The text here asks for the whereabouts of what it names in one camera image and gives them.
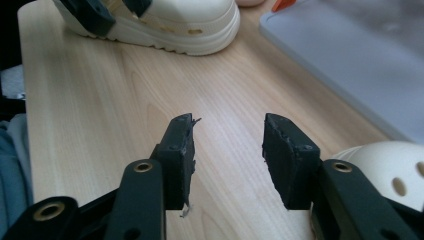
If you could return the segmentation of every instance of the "clog hole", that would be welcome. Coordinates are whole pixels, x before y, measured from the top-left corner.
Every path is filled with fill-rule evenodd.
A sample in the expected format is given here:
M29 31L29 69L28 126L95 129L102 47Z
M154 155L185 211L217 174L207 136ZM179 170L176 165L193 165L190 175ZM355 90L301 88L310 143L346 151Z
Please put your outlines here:
M191 35L196 35L196 34L201 34L201 33L203 33L202 29L190 29L190 30L188 30L188 34L191 34Z
M400 178L393 178L392 180L392 186L395 190L395 192L400 196L406 195L406 186L403 183L402 179Z
M173 28L167 27L167 26L160 27L160 30L162 30L164 32L175 32L175 30Z
M424 177L424 162L417 163L417 169L421 177Z

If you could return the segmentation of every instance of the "wooden table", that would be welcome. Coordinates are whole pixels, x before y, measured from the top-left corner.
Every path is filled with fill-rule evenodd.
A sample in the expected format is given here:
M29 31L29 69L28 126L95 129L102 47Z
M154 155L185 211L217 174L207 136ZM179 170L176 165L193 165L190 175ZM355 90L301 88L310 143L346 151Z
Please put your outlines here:
M261 156L265 113L292 119L323 159L387 137L260 35L272 4L241 9L234 42L204 57L80 37L51 0L24 6L35 200L83 205L117 188L126 165L148 158L169 121L190 112L202 118L193 209L167 213L168 239L311 239L308 212L285 210Z

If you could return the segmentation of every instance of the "brass insert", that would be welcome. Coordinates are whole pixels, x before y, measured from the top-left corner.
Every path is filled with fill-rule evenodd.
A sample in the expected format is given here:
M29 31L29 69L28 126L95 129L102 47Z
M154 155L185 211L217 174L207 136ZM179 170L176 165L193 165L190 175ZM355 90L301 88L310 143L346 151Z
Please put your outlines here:
M333 163L333 168L336 169L339 172L344 172L344 173L350 173L352 172L352 167L345 164L345 163L341 163L341 162L335 162Z
M143 172L148 172L153 168L153 165L151 163L139 163L134 167L134 171L139 172L139 173L143 173Z
M47 221L53 219L65 210L65 204L63 202L51 202L40 207L34 213L34 220L37 222Z

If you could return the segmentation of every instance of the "gray fabric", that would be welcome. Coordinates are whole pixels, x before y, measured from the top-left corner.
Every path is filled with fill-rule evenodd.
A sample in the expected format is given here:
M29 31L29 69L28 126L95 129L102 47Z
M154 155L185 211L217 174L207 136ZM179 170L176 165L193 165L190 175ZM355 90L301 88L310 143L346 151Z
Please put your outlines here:
M0 123L0 238L32 204L26 115Z

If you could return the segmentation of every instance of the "shoe sole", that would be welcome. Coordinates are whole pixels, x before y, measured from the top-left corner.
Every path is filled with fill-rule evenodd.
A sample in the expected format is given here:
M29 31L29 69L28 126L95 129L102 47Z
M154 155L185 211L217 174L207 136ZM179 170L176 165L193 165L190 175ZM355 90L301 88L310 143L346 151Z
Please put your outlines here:
M239 7L255 7L262 4L265 0L236 0Z
M116 40L190 56L209 55L224 49L234 40L240 27L240 13L237 5L233 2L231 8L225 14L225 16L227 14L233 15L231 21L225 28L213 35L202 37L170 35L168 32L147 27L141 22L134 22L132 19L115 16L115 25L107 36L103 38L85 30L60 0L53 0L53 2L65 20L66 25L81 36Z

